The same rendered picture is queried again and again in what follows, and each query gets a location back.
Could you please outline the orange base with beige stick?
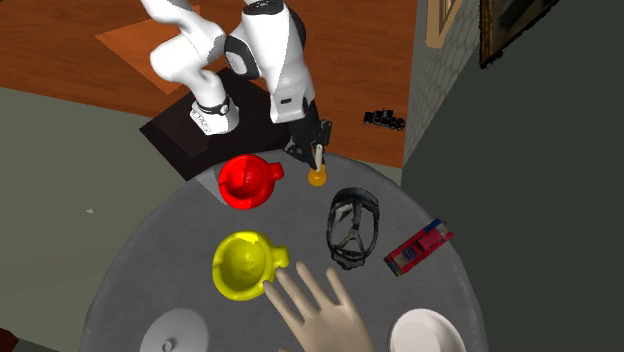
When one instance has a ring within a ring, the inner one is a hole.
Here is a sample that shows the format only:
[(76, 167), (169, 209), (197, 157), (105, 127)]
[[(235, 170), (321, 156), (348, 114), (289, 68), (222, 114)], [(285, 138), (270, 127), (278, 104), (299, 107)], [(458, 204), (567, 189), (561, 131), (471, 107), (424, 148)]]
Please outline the orange base with beige stick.
[(322, 144), (317, 144), (315, 146), (315, 151), (313, 153), (315, 167), (311, 168), (308, 173), (308, 182), (312, 186), (323, 186), (327, 181), (327, 174), (325, 164), (323, 162), (323, 152), (324, 147)]

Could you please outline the black toy truck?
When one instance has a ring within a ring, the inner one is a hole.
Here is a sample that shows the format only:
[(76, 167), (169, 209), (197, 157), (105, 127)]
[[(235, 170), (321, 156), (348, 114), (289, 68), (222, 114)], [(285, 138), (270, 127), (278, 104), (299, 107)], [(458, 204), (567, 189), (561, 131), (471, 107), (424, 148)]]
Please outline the black toy truck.
[(374, 112), (365, 112), (363, 117), (363, 123), (386, 127), (396, 131), (402, 131), (406, 126), (405, 120), (403, 118), (395, 117), (394, 111), (387, 109), (376, 110)]

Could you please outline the red cup with spout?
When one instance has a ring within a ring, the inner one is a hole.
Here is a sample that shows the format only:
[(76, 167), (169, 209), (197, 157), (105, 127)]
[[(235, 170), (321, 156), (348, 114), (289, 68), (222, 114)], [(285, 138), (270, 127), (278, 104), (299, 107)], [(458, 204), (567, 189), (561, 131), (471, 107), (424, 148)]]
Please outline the red cup with spout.
[(244, 154), (227, 161), (218, 176), (219, 192), (224, 201), (239, 210), (249, 210), (265, 203), (275, 183), (284, 177), (279, 162)]

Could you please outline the round grey table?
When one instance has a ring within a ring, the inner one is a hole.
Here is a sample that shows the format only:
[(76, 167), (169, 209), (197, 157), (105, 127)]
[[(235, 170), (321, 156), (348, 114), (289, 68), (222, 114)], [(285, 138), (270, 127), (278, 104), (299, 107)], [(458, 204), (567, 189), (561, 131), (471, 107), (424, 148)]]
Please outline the round grey table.
[(392, 325), (415, 308), (437, 311), (459, 331), (467, 352), (489, 352), (481, 309), (457, 252), (445, 244), (403, 276), (385, 257), (428, 225), (431, 216), (392, 180), (373, 168), (327, 155), (328, 180), (310, 185), (308, 168), (283, 152), (265, 154), (284, 169), (270, 198), (251, 210), (222, 203), (213, 174), (185, 183), (153, 210), (109, 266), (86, 316), (79, 352), (139, 352), (150, 325), (175, 308), (190, 308), (206, 321), (208, 352), (277, 352), (301, 348), (265, 297), (236, 302), (212, 279), (212, 259), (229, 234), (255, 230), (305, 263), (321, 286), (333, 266), (327, 217), (334, 195), (360, 187), (379, 201), (381, 216), (362, 220), (361, 234), (375, 238), (365, 264), (339, 276), (360, 311), (378, 352), (387, 352)]

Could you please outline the dark robot stand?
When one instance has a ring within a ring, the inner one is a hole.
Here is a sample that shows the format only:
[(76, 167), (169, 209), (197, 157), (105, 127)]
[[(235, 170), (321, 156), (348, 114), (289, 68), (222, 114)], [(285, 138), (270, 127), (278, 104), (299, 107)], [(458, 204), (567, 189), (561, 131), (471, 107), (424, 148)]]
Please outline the dark robot stand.
[(239, 108), (239, 124), (231, 132), (205, 135), (190, 118), (187, 94), (140, 128), (141, 133), (186, 180), (241, 154), (284, 148), (290, 141), (288, 123), (270, 118), (269, 93), (228, 68), (218, 72), (226, 92)]

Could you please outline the yellow cup with spout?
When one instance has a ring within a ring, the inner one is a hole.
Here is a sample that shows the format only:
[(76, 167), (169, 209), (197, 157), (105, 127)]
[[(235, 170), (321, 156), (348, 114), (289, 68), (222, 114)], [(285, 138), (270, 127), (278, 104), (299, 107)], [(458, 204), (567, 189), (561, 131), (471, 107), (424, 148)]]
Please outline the yellow cup with spout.
[(264, 293), (264, 282), (273, 282), (278, 268), (290, 264), (288, 249), (274, 246), (257, 231), (228, 235), (215, 250), (212, 277), (216, 289), (233, 301), (252, 300)]

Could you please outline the red toy fire truck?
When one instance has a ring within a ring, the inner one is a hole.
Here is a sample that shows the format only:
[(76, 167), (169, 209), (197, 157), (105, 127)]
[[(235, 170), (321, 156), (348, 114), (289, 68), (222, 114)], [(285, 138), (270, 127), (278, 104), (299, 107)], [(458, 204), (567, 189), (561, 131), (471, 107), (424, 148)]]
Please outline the red toy fire truck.
[(384, 262), (395, 276), (402, 276), (449, 242), (453, 236), (447, 224), (436, 218), (385, 256)]

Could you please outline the beige mannequin hand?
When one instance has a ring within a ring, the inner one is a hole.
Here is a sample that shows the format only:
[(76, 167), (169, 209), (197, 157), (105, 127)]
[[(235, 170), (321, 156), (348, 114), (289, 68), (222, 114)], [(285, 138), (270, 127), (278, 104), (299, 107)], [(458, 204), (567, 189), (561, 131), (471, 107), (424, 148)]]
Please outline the beige mannequin hand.
[(296, 263), (296, 271), (312, 299), (281, 268), (276, 270), (276, 278), (294, 306), (288, 306), (270, 281), (263, 282), (263, 289), (304, 352), (376, 352), (366, 324), (335, 269), (326, 270), (335, 300), (329, 298), (303, 262)]

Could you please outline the white bowl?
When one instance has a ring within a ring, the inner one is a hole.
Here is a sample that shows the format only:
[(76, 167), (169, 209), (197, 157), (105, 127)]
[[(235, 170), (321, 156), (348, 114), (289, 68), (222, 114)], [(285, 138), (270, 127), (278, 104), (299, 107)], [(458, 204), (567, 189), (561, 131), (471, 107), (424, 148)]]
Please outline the white bowl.
[(389, 352), (466, 352), (455, 326), (429, 309), (413, 309), (400, 316), (389, 333)]

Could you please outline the white round lid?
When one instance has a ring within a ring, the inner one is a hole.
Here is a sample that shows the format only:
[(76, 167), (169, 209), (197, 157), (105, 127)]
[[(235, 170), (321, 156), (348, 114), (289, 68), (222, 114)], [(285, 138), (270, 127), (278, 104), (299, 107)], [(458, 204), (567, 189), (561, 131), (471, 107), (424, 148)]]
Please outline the white round lid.
[(208, 352), (208, 327), (198, 313), (178, 308), (162, 314), (145, 333), (139, 352)]

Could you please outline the black open-frame mask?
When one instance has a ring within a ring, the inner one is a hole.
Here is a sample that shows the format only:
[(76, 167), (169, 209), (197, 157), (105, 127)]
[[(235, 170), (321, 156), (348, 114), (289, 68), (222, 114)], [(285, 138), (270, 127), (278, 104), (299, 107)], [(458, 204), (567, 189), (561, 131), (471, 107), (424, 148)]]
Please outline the black open-frame mask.
[[(360, 234), (364, 211), (368, 211), (373, 218), (372, 239), (367, 247), (364, 247)], [(339, 243), (333, 243), (335, 228), (348, 216), (352, 216), (348, 234)], [(344, 270), (363, 266), (376, 246), (379, 220), (379, 201), (372, 193), (359, 187), (348, 187), (338, 191), (332, 199), (327, 217), (326, 242), (331, 259)]]

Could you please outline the beige framed wall picture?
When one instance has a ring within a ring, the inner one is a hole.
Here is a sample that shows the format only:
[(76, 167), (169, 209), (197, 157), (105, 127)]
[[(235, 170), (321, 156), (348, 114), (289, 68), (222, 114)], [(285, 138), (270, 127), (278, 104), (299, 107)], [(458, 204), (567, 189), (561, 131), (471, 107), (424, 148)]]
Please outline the beige framed wall picture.
[(425, 42), (440, 49), (463, 0), (427, 0)]

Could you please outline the dark framed wall picture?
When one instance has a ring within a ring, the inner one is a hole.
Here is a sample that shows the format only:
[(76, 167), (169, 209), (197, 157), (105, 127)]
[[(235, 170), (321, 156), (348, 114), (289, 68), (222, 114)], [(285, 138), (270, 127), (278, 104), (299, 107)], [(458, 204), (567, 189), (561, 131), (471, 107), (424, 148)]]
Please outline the dark framed wall picture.
[(480, 0), (480, 59), (485, 69), (560, 0)]

